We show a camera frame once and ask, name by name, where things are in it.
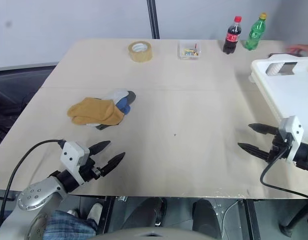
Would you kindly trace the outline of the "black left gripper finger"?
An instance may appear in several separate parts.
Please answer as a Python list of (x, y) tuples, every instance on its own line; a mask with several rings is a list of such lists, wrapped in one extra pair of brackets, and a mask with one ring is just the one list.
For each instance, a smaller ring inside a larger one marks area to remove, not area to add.
[(91, 147), (89, 147), (89, 156), (94, 156), (94, 155), (100, 153), (100, 152), (103, 151), (110, 143), (111, 143), (111, 141), (106, 140), (106, 141), (101, 141), (101, 142), (98, 142), (98, 143), (92, 145)]
[(100, 169), (101, 176), (105, 177), (112, 170), (114, 170), (119, 165), (119, 163), (123, 160), (124, 156), (125, 156), (125, 152), (122, 152), (114, 156), (111, 160), (109, 160), (107, 165), (105, 165), (103, 168)]

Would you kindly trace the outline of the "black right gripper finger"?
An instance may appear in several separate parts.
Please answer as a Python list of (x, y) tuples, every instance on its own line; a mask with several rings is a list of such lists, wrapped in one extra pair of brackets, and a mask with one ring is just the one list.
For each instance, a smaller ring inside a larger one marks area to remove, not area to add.
[(248, 127), (264, 135), (266, 134), (277, 135), (279, 133), (279, 129), (277, 127), (262, 123), (251, 123), (248, 125)]
[(239, 142), (238, 146), (241, 149), (243, 149), (244, 151), (246, 151), (247, 153), (249, 153), (249, 154), (251, 154), (251, 155), (253, 155), (257, 158), (260, 158), (262, 160), (267, 160), (268, 157), (269, 157), (268, 152), (265, 152), (265, 151), (259, 149), (258, 147), (254, 146), (254, 145)]

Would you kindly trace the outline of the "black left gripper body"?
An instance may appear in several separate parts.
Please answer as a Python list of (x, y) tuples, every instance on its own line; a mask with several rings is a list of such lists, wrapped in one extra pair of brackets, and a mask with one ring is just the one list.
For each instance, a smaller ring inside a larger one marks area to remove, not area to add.
[(92, 179), (99, 179), (105, 176), (103, 169), (95, 167), (95, 161), (90, 157), (87, 159), (85, 165), (80, 166), (79, 174), (85, 182), (89, 182)]

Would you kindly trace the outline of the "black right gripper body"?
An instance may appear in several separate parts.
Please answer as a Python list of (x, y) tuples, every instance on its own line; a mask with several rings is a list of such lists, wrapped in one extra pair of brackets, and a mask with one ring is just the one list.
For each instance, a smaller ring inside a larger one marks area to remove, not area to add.
[(265, 160), (267, 163), (271, 163), (274, 159), (287, 158), (287, 155), (291, 147), (291, 134), (281, 136), (281, 134), (274, 135), (271, 149)]

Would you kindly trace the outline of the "person's bare hand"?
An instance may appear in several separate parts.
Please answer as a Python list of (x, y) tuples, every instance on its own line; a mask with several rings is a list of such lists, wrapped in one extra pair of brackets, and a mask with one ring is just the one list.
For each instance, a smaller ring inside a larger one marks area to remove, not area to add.
[(287, 47), (287, 52), (290, 54), (300, 54), (305, 52), (308, 55), (308, 44), (295, 44)]

